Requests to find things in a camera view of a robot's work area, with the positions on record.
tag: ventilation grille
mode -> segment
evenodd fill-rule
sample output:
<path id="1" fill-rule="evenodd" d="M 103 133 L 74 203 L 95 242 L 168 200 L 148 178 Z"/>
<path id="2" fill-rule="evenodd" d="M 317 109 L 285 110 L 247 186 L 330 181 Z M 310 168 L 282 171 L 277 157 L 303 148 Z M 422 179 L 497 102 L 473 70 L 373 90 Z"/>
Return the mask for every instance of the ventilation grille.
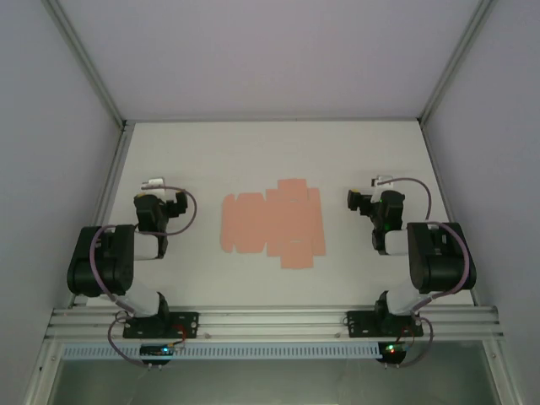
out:
<path id="1" fill-rule="evenodd" d="M 139 344 L 119 344 L 129 357 L 140 359 Z M 64 360 L 120 359 L 107 343 L 67 343 Z M 188 343 L 172 356 L 144 356 L 145 359 L 380 359 L 377 343 Z"/>

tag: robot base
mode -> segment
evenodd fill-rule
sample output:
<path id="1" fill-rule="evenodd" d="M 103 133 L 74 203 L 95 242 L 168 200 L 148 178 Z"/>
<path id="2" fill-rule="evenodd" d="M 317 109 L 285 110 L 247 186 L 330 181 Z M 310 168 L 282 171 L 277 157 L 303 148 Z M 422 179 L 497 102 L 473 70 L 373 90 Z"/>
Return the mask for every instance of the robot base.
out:
<path id="1" fill-rule="evenodd" d="M 374 310 L 350 310 L 347 312 L 348 336 L 350 338 L 404 338 L 424 335 L 421 325 L 412 316 L 396 316 L 388 311 L 386 291 L 376 301 Z"/>

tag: orange paper cutout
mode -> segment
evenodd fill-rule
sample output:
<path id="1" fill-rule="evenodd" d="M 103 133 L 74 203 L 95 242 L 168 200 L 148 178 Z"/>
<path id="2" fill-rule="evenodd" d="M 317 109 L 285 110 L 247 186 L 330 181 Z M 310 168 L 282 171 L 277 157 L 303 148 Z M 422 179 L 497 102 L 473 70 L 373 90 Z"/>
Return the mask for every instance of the orange paper cutout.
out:
<path id="1" fill-rule="evenodd" d="M 313 256 L 325 256 L 321 197 L 305 179 L 278 181 L 277 189 L 229 194 L 223 200 L 221 247 L 238 253 L 281 257 L 281 268 L 313 267 Z"/>

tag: white panel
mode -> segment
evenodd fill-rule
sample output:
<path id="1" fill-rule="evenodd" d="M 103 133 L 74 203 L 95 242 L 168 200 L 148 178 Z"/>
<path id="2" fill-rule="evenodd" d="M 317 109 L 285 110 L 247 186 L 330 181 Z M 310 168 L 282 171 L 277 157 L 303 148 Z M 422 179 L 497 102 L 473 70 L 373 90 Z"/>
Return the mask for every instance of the white panel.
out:
<path id="1" fill-rule="evenodd" d="M 467 232 L 478 292 L 538 403 L 540 2 L 499 2 L 428 126 L 443 187 Z"/>
<path id="2" fill-rule="evenodd" d="M 371 245 L 371 222 L 347 208 L 348 189 L 381 174 L 424 180 L 433 192 L 432 218 L 446 219 L 415 121 L 137 124 L 111 223 L 137 222 L 133 196 L 150 177 L 163 176 L 196 196 L 198 216 L 185 234 L 169 238 L 165 258 L 135 262 L 136 277 L 170 305 L 372 305 L 409 278 L 408 257 L 380 256 Z M 264 192 L 292 177 L 321 191 L 327 255 L 316 256 L 314 268 L 291 270 L 265 252 L 223 252 L 224 197 Z M 424 189 L 404 182 L 394 189 L 406 195 L 403 220 L 423 220 Z M 172 219 L 169 229 L 179 229 L 184 217 Z M 463 292 L 440 302 L 472 301 Z"/>
<path id="3" fill-rule="evenodd" d="M 41 3 L 0 9 L 0 402 L 18 404 L 118 131 Z"/>
<path id="4" fill-rule="evenodd" d="M 121 113 L 418 116 L 477 0 L 62 0 Z"/>

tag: white wall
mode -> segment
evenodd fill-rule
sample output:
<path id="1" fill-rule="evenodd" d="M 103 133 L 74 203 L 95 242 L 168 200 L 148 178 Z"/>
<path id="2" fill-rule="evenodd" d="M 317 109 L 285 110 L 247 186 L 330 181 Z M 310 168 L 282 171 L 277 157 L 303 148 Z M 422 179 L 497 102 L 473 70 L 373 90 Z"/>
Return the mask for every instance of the white wall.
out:
<path id="1" fill-rule="evenodd" d="M 540 351 L 540 2 L 499 1 L 427 136 L 530 403 Z"/>
<path id="2" fill-rule="evenodd" d="M 128 119 L 407 117 L 478 0 L 59 0 Z"/>
<path id="3" fill-rule="evenodd" d="M 38 0 L 0 5 L 0 392 L 20 403 L 118 131 Z"/>

